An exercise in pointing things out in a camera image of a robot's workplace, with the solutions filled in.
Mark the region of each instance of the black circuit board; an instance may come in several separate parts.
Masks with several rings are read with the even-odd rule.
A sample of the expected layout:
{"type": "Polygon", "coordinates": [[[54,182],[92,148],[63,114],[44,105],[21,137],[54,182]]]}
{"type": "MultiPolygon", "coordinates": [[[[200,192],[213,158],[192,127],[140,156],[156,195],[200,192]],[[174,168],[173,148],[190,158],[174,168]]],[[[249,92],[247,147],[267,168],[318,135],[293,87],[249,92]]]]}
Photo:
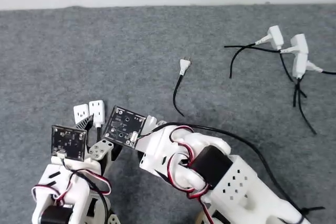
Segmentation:
{"type": "Polygon", "coordinates": [[[135,148],[146,118],[132,111],[114,106],[103,138],[126,147],[135,148]]]}
{"type": "Polygon", "coordinates": [[[87,131],[60,125],[52,126],[51,155],[84,161],[87,131]]]}

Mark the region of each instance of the black cable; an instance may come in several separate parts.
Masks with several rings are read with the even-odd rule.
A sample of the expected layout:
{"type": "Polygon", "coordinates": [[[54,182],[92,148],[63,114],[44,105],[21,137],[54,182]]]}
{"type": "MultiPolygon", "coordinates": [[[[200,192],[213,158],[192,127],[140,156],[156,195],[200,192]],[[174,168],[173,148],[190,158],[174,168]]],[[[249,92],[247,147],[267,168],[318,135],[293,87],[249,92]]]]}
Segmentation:
{"type": "Polygon", "coordinates": [[[302,79],[298,79],[298,83],[297,83],[297,89],[298,89],[298,104],[299,104],[299,110],[300,110],[300,113],[303,117],[303,119],[305,120],[307,126],[309,127],[309,129],[311,130],[311,132],[314,134],[314,135],[317,135],[317,132],[314,130],[314,128],[311,126],[311,124],[309,123],[308,119],[306,118],[306,116],[304,115],[304,112],[302,110],[302,106],[301,106],[301,95],[300,95],[300,82],[302,81],[302,79]]]}
{"type": "MultiPolygon", "coordinates": [[[[295,82],[294,82],[292,76],[290,76],[290,74],[289,74],[289,72],[288,72],[288,70],[287,70],[287,67],[286,67],[286,64],[285,64],[285,61],[284,61],[284,59],[283,59],[282,54],[281,54],[281,53],[279,53],[279,54],[280,54],[280,60],[281,60],[283,69],[284,69],[284,71],[285,71],[285,73],[286,73],[288,79],[289,79],[291,82],[293,82],[294,85],[295,85],[295,82]]],[[[302,90],[300,90],[299,92],[304,96],[304,98],[307,98],[307,95],[306,95],[302,90]]]]}
{"type": "Polygon", "coordinates": [[[173,104],[174,104],[174,107],[175,107],[175,109],[176,109],[176,111],[181,115],[181,116],[183,116],[184,117],[184,114],[177,108],[177,106],[176,106],[176,94],[177,94],[177,90],[178,90],[178,88],[179,88],[179,86],[180,86],[180,84],[181,84],[181,81],[182,81],[182,79],[183,79],[183,76],[184,75],[180,75],[180,77],[179,77],[179,79],[177,80],[177,83],[176,83],[176,86],[175,86],[175,89],[174,89],[174,94],[173,94],[173,104]]]}
{"type": "Polygon", "coordinates": [[[329,72],[329,71],[322,71],[321,73],[325,73],[325,74],[336,74],[336,72],[329,72]]]}
{"type": "Polygon", "coordinates": [[[101,127],[97,127],[97,142],[101,139],[101,127]]]}
{"type": "Polygon", "coordinates": [[[224,46],[224,48],[238,48],[238,47],[246,47],[246,48],[250,48],[250,49],[256,49],[256,50],[260,50],[260,51],[265,51],[265,52],[275,52],[275,53],[279,53],[280,50],[272,50],[272,49],[267,49],[267,48],[263,48],[263,47],[254,47],[254,46],[224,46]]]}
{"type": "Polygon", "coordinates": [[[68,169],[66,166],[65,166],[65,163],[64,163],[64,159],[62,159],[62,164],[63,166],[65,167],[65,169],[69,170],[72,172],[71,176],[70,176],[70,180],[72,178],[72,175],[73,174],[76,174],[78,177],[84,179],[90,186],[90,189],[94,190],[97,192],[97,194],[99,195],[99,197],[101,198],[101,201],[103,202],[103,205],[104,205],[104,210],[105,210],[105,221],[104,221],[104,224],[108,224],[108,220],[109,220],[109,209],[108,209],[108,206],[107,206],[107,202],[106,202],[106,199],[104,197],[104,195],[102,194],[101,190],[99,189],[99,187],[92,181],[90,180],[87,176],[85,176],[83,173],[80,173],[78,172],[77,170],[72,170],[72,169],[68,169]]]}
{"type": "Polygon", "coordinates": [[[189,123],[179,123],[179,122],[170,122],[170,123],[165,123],[162,124],[158,127],[156,127],[152,132],[156,132],[166,126],[169,125],[186,125],[189,126],[191,128],[197,128],[197,129],[201,129],[201,130],[207,130],[207,131],[213,131],[213,132],[217,132],[217,133],[221,133],[224,135],[228,135],[230,137],[235,138],[236,140],[246,144],[247,146],[249,146],[259,157],[259,159],[261,160],[262,164],[264,165],[267,174],[269,175],[270,179],[272,180],[273,184],[276,186],[276,188],[280,191],[280,193],[282,194],[282,196],[289,202],[291,203],[299,212],[301,212],[300,208],[295,204],[295,202],[289,197],[289,195],[284,191],[284,189],[280,186],[280,184],[278,183],[278,181],[276,180],[271,168],[269,167],[265,157],[263,156],[263,154],[261,153],[261,151],[250,141],[234,134],[231,133],[229,131],[225,131],[225,130],[220,130],[220,129],[216,129],[216,128],[212,128],[212,127],[206,127],[206,126],[201,126],[201,125],[197,125],[197,124],[189,124],[189,123]]]}
{"type": "Polygon", "coordinates": [[[296,107],[296,97],[298,92],[298,86],[297,84],[294,85],[294,94],[293,94],[293,107],[296,107]]]}
{"type": "MultiPolygon", "coordinates": [[[[236,47],[240,47],[240,48],[245,47],[245,48],[248,48],[248,49],[256,49],[256,50],[260,50],[260,51],[273,52],[273,53],[277,53],[277,54],[279,54],[279,55],[280,55],[280,60],[281,60],[281,63],[282,63],[282,67],[283,67],[283,69],[284,69],[284,71],[285,71],[285,73],[286,73],[288,79],[289,79],[291,82],[293,82],[293,83],[295,84],[293,78],[290,76],[290,74],[289,74],[289,72],[288,72],[288,69],[287,69],[287,67],[286,67],[286,64],[285,64],[285,61],[284,61],[284,59],[283,59],[283,56],[282,56],[282,54],[280,53],[280,50],[272,50],[272,49],[267,49],[267,48],[262,48],[262,47],[241,46],[241,45],[236,45],[236,46],[224,46],[224,48],[236,48],[236,47]]],[[[302,94],[305,98],[307,98],[307,95],[306,95],[302,90],[300,90],[300,92],[301,92],[301,94],[302,94]]]]}
{"type": "Polygon", "coordinates": [[[238,51],[236,51],[235,55],[233,55],[232,60],[231,60],[231,64],[230,64],[230,75],[229,75],[230,79],[232,78],[232,67],[233,67],[233,62],[235,61],[237,55],[238,55],[241,51],[243,51],[244,49],[249,48],[249,47],[254,46],[254,45],[255,45],[255,43],[253,43],[253,44],[249,44],[249,45],[247,45],[247,46],[243,46],[243,47],[241,47],[238,51]]]}

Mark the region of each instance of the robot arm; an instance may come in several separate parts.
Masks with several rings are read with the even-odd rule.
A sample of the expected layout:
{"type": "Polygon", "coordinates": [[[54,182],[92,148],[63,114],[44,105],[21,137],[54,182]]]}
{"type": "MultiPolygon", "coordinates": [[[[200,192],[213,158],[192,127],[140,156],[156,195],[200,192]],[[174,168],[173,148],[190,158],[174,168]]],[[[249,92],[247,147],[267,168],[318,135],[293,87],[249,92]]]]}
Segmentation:
{"type": "MultiPolygon", "coordinates": [[[[232,155],[231,147],[221,138],[195,133],[186,125],[164,123],[115,107],[103,139],[89,150],[78,148],[87,132],[54,125],[53,157],[39,181],[40,185],[52,186],[53,191],[35,188],[32,223],[106,223],[102,198],[85,180],[76,175],[71,179],[71,170],[86,169],[103,176],[122,145],[144,153],[140,168],[186,192],[188,198],[197,198],[205,212],[204,223],[310,223],[294,206],[273,193],[240,156],[232,155]],[[51,196],[61,197],[64,192],[67,193],[61,204],[55,205],[51,196]]],[[[85,124],[79,125],[85,130],[85,124]]],[[[106,197],[105,200],[110,209],[110,202],[106,197]]],[[[116,215],[108,214],[108,224],[119,224],[116,215]]]]}
{"type": "Polygon", "coordinates": [[[310,223],[294,206],[273,193],[240,156],[231,155],[230,146],[221,138],[174,125],[150,133],[160,124],[153,117],[147,118],[142,132],[145,136],[136,146],[144,153],[140,168],[181,190],[193,188],[199,194],[207,188],[199,194],[203,206],[209,204],[205,223],[310,223]],[[186,156],[189,165],[181,162],[186,156]]]}

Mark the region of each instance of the white connector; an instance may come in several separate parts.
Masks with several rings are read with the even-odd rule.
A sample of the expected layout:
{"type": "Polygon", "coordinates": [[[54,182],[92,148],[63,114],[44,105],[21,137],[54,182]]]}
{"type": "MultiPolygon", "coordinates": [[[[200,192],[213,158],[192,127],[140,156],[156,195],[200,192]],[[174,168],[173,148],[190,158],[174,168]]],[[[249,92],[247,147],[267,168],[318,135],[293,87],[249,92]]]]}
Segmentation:
{"type": "Polygon", "coordinates": [[[307,70],[322,73],[323,69],[316,66],[313,62],[307,60],[307,70]]]}
{"type": "Polygon", "coordinates": [[[301,79],[306,73],[308,61],[308,45],[304,34],[296,34],[290,40],[291,47],[281,50],[281,54],[294,54],[295,59],[293,63],[292,75],[297,79],[301,79]]]}
{"type": "Polygon", "coordinates": [[[74,106],[75,124],[84,120],[88,116],[89,116],[89,106],[87,104],[74,106]]]}
{"type": "Polygon", "coordinates": [[[275,50],[280,50],[282,48],[284,38],[282,37],[279,26],[271,26],[267,31],[267,35],[262,39],[256,41],[256,45],[267,42],[270,42],[275,50]]]}
{"type": "Polygon", "coordinates": [[[190,58],[188,59],[181,59],[180,60],[180,76],[183,76],[185,74],[185,72],[187,71],[187,69],[190,67],[191,65],[191,61],[190,58]]]}
{"type": "Polygon", "coordinates": [[[101,127],[105,124],[105,107],[102,100],[89,102],[90,115],[93,115],[93,124],[95,127],[101,127]]]}
{"type": "Polygon", "coordinates": [[[307,45],[307,40],[304,34],[296,34],[294,37],[290,39],[291,47],[287,49],[283,49],[280,51],[282,54],[308,54],[309,49],[307,45]]]}

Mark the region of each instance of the plug cable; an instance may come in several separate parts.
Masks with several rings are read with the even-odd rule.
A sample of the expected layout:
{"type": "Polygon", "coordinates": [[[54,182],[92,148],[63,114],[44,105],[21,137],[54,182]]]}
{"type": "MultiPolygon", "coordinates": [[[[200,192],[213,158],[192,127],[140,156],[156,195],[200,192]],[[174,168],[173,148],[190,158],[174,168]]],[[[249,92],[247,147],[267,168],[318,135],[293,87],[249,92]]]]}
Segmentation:
{"type": "Polygon", "coordinates": [[[238,51],[236,51],[235,55],[233,55],[232,60],[231,60],[231,63],[230,63],[230,75],[229,75],[229,78],[230,78],[230,79],[232,79],[232,68],[233,68],[233,63],[234,63],[236,57],[238,56],[238,54],[239,54],[241,51],[245,50],[246,48],[249,48],[249,47],[252,47],[252,46],[255,46],[255,45],[256,45],[255,43],[252,43],[252,44],[249,44],[249,45],[247,45],[247,46],[243,46],[243,47],[241,47],[238,51]]]}
{"type": "Polygon", "coordinates": [[[177,94],[177,91],[178,91],[178,88],[180,87],[180,84],[181,84],[181,81],[183,79],[183,75],[180,75],[179,76],[179,79],[177,80],[177,83],[176,83],[176,86],[175,86],[175,89],[174,89],[174,93],[173,93],[173,104],[174,104],[174,108],[176,109],[176,111],[184,117],[184,114],[178,109],[178,107],[176,106],[176,94],[177,94]]]}
{"type": "Polygon", "coordinates": [[[97,127],[97,142],[101,140],[101,127],[97,127]]]}
{"type": "MultiPolygon", "coordinates": [[[[242,45],[233,45],[233,46],[224,46],[224,48],[248,48],[248,49],[255,49],[255,50],[260,50],[260,51],[265,51],[265,52],[273,52],[273,53],[276,53],[276,54],[279,54],[280,56],[280,60],[281,60],[281,64],[282,64],[282,67],[288,77],[288,79],[295,84],[293,78],[290,76],[289,72],[288,72],[288,69],[286,67],[286,64],[285,64],[285,61],[283,59],[283,56],[282,56],[282,53],[280,52],[280,50],[272,50],[272,49],[267,49],[267,48],[262,48],[262,47],[255,47],[255,46],[242,46],[242,45]]],[[[232,77],[232,67],[230,66],[230,76],[232,77]]],[[[300,90],[301,94],[307,98],[307,95],[302,91],[300,90]]]]}
{"type": "Polygon", "coordinates": [[[184,117],[184,114],[176,106],[176,95],[177,95],[178,88],[180,87],[180,84],[181,84],[182,79],[184,77],[184,74],[187,71],[187,69],[190,67],[190,65],[191,65],[190,58],[188,58],[188,59],[184,58],[184,59],[180,60],[180,76],[179,76],[179,79],[177,80],[177,83],[176,83],[176,86],[175,86],[175,89],[174,89],[174,93],[173,93],[174,108],[183,117],[184,117]]]}
{"type": "Polygon", "coordinates": [[[189,123],[179,123],[179,122],[169,122],[169,123],[165,123],[165,124],[162,124],[158,127],[156,127],[155,129],[153,129],[151,132],[149,132],[147,135],[150,135],[154,132],[157,132],[167,126],[170,126],[170,125],[177,125],[177,126],[182,126],[182,125],[185,125],[185,126],[189,126],[191,128],[196,128],[196,129],[200,129],[200,130],[207,130],[207,131],[212,131],[212,132],[217,132],[217,133],[220,133],[220,134],[224,134],[224,135],[227,135],[227,136],[230,136],[244,144],[246,144],[248,147],[250,147],[259,157],[260,161],[262,162],[263,166],[265,167],[266,169],[266,172],[268,174],[268,176],[270,177],[271,181],[273,182],[273,184],[276,186],[276,188],[278,189],[278,191],[281,193],[281,195],[284,197],[284,199],[286,201],[288,201],[290,204],[292,204],[294,206],[294,208],[296,208],[302,215],[305,214],[305,212],[303,212],[303,209],[300,209],[298,207],[298,205],[290,198],[290,196],[285,192],[285,190],[281,187],[281,185],[279,184],[279,182],[277,181],[277,179],[275,178],[270,166],[268,165],[265,157],[263,156],[263,154],[261,153],[261,151],[257,148],[256,145],[254,145],[252,142],[234,134],[234,133],[231,133],[229,131],[225,131],[225,130],[221,130],[221,129],[217,129],[217,128],[213,128],[213,127],[207,127],[207,126],[202,126],[202,125],[197,125],[197,124],[189,124],[189,123]]]}
{"type": "Polygon", "coordinates": [[[310,122],[308,121],[308,119],[306,118],[306,116],[304,115],[304,112],[302,110],[302,105],[301,105],[301,95],[300,95],[300,89],[301,89],[301,86],[300,86],[300,83],[302,81],[302,78],[301,79],[298,79],[298,82],[295,86],[295,89],[294,89],[294,101],[293,101],[293,106],[296,105],[296,94],[297,94],[297,91],[298,91],[298,104],[299,104],[299,110],[300,110],[300,113],[304,119],[304,121],[306,122],[306,125],[309,127],[309,129],[311,130],[311,132],[314,134],[314,135],[317,135],[317,132],[316,130],[311,126],[310,122]]]}
{"type": "Polygon", "coordinates": [[[325,73],[325,74],[336,74],[336,72],[329,72],[329,71],[322,71],[321,73],[325,73]]]}

